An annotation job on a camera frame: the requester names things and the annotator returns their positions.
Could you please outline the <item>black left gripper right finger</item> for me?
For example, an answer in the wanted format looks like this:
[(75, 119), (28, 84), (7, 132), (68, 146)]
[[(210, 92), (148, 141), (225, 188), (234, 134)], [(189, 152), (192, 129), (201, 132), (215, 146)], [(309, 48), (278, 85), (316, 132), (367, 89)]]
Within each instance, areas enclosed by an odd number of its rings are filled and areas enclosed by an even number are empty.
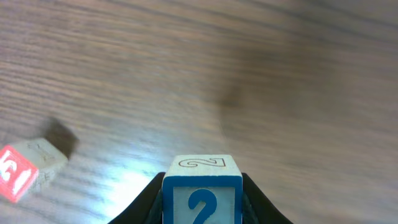
[(243, 224), (293, 224), (247, 175), (243, 175)]

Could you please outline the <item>blue number 2 block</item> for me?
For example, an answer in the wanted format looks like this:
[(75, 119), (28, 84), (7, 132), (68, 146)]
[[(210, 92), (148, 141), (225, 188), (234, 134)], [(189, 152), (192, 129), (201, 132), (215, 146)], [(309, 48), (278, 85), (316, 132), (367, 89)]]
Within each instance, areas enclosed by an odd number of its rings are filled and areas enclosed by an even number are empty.
[(242, 224), (243, 175), (232, 156), (174, 158), (162, 181), (163, 224)]

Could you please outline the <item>red number 3 block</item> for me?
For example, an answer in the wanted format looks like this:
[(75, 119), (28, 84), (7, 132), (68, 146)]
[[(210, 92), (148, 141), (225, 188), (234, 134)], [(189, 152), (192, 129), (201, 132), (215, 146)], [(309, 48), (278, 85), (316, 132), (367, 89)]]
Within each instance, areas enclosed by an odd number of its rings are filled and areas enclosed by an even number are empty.
[(1, 195), (16, 203), (48, 185), (67, 162), (67, 156), (44, 138), (7, 144), (1, 149)]

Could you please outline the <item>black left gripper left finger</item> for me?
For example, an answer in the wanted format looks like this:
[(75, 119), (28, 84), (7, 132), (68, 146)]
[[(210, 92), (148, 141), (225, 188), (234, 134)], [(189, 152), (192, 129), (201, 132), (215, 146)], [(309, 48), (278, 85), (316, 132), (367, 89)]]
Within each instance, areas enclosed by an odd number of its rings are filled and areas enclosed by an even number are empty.
[(162, 224), (162, 181), (159, 172), (144, 190), (109, 224)]

